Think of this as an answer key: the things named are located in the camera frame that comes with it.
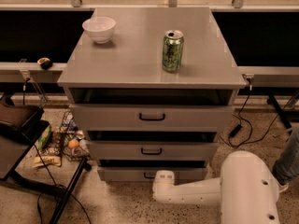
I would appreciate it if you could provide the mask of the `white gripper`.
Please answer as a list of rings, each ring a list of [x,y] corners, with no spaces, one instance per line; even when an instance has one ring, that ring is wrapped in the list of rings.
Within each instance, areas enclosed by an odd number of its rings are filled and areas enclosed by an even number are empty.
[[[175,184],[175,174],[172,171],[161,170],[156,173],[155,184],[167,184],[174,185]]]

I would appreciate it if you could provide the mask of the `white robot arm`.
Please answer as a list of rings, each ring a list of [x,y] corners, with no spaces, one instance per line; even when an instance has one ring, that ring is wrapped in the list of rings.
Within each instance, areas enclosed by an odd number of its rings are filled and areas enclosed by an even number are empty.
[[[228,155],[217,178],[177,185],[172,171],[159,171],[152,190],[160,203],[218,204],[221,224],[280,224],[278,183],[263,160],[248,151]]]

